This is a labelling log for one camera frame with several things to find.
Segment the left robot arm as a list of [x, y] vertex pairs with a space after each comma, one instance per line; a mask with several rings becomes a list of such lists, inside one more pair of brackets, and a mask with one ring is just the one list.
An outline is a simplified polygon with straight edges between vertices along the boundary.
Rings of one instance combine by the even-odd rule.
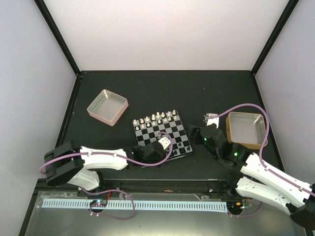
[[84, 147], [77, 141], [69, 141], [44, 155], [41, 174], [48, 186], [72, 184], [101, 196], [106, 189], [99, 169], [121, 171], [132, 165], [159, 166], [171, 155], [173, 143], [162, 137], [145, 146], [133, 146], [116, 150], [100, 150]]

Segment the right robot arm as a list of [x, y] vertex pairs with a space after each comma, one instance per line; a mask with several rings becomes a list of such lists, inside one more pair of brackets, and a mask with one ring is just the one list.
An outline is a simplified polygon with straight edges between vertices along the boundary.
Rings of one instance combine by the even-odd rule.
[[232, 171], [224, 193], [256, 199], [285, 212], [306, 230], [315, 229], [315, 186], [277, 169], [244, 145], [230, 143], [215, 124], [204, 127], [190, 125], [188, 138], [204, 146], [210, 155]]

